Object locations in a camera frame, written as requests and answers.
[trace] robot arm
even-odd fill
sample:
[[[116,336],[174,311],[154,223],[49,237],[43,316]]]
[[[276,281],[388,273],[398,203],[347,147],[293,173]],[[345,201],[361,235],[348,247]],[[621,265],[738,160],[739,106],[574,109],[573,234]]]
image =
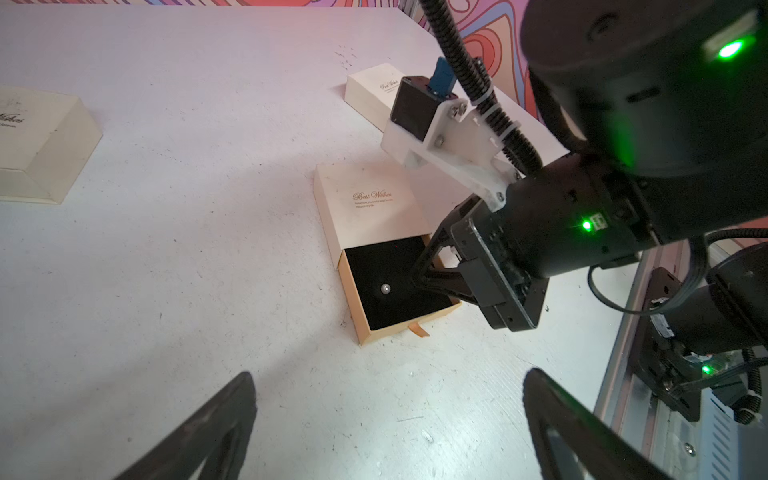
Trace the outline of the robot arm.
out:
[[[461,118],[466,103],[450,90],[404,78],[382,147],[405,166],[436,164],[476,196],[440,225],[417,285],[478,304],[495,328],[535,328],[550,276],[624,265],[768,214],[766,2],[694,3],[625,0],[610,12],[601,2],[528,3],[521,43],[536,101],[572,150],[542,167],[443,1],[422,0],[477,108]],[[587,141],[565,127],[560,106]],[[458,267],[434,268],[448,246]]]

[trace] colorful wall mural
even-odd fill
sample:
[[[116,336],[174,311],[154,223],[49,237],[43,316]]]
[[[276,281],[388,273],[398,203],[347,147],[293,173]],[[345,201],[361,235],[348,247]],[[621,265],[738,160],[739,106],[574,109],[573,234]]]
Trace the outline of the colorful wall mural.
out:
[[[494,84],[528,113],[536,106],[528,79],[528,63],[519,42],[528,0],[448,0],[458,29],[472,56],[482,56]],[[91,3],[106,5],[391,7],[400,8],[429,30],[418,0],[0,0],[1,3]]]

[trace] black cable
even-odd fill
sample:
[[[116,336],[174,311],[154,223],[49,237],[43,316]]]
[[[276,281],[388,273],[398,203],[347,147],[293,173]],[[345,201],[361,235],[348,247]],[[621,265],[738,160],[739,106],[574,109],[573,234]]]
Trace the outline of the black cable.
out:
[[[744,372],[750,370],[759,369],[760,367],[768,366],[768,356],[760,357],[759,359],[750,360],[748,362],[740,363],[739,365],[732,366],[729,369],[725,369],[720,373],[712,376],[704,377],[702,379],[694,380],[692,382],[685,382],[679,385],[675,385],[670,390],[670,395],[679,397],[684,393],[696,392],[703,390],[707,387],[712,387],[727,380],[731,377],[741,375]]]
[[[741,351],[744,362],[755,360],[755,351],[753,349],[744,349]],[[749,425],[755,421],[755,414],[760,411],[763,403],[763,382],[760,378],[759,369],[751,369],[746,373],[747,394],[732,404],[733,419],[742,425]]]
[[[726,238],[768,238],[768,228],[730,228],[712,232],[705,237],[707,245]]]
[[[652,313],[664,313],[679,307],[685,302],[685,300],[698,288],[701,280],[707,275],[707,269],[709,268],[709,257],[707,255],[707,243],[704,237],[691,237],[688,239],[688,246],[690,247],[690,267],[688,268],[688,274],[683,279],[683,284],[680,289],[666,302],[655,308],[648,310],[629,310],[616,303],[611,302],[605,295],[600,293],[597,286],[594,284],[592,273],[598,268],[598,265],[589,267],[587,273],[587,285],[592,294],[600,300],[605,306],[609,306],[614,310],[618,310],[623,313],[630,313],[634,315],[650,315]]]
[[[493,89],[491,77],[484,66],[478,68],[478,65],[470,58],[464,41],[458,34],[448,3],[445,0],[419,0],[419,2],[422,5],[422,10],[424,10],[424,16],[432,28],[432,33],[435,34],[435,38],[440,44],[445,60],[448,61],[448,65],[451,65],[454,75],[456,75],[469,99],[473,102],[477,101],[489,88]],[[491,90],[490,95],[480,102],[477,108],[480,113],[484,114],[497,103],[496,93]],[[512,125],[512,121],[501,108],[491,113],[485,119],[485,123],[499,136]],[[502,142],[504,143],[504,155],[523,174],[528,175],[541,169],[541,157],[519,128],[502,138]]]

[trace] white table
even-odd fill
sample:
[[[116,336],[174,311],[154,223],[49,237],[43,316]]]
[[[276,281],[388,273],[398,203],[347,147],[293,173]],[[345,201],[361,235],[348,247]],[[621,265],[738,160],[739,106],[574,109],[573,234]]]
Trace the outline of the white table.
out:
[[[104,130],[61,206],[0,204],[0,476],[108,480],[250,370],[241,478],[537,478],[525,373],[592,408],[621,315],[581,270],[537,330],[467,305],[360,348],[312,195],[317,163],[386,158],[346,75],[438,55],[394,8],[0,7],[0,83],[79,95]],[[412,182],[435,226],[467,193]],[[598,281],[622,300],[633,272]]]

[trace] cream gift box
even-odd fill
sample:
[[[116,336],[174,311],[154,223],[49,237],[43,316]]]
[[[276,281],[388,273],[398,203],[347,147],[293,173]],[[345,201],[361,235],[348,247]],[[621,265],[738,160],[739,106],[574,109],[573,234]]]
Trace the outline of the cream gift box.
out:
[[[74,95],[0,86],[0,200],[60,204],[100,139]]]
[[[425,336],[420,323],[460,305],[410,282],[430,229],[399,164],[318,165],[314,190],[361,345],[406,328]]]
[[[384,131],[401,79],[402,73],[388,63],[351,74],[346,78],[344,101]]]

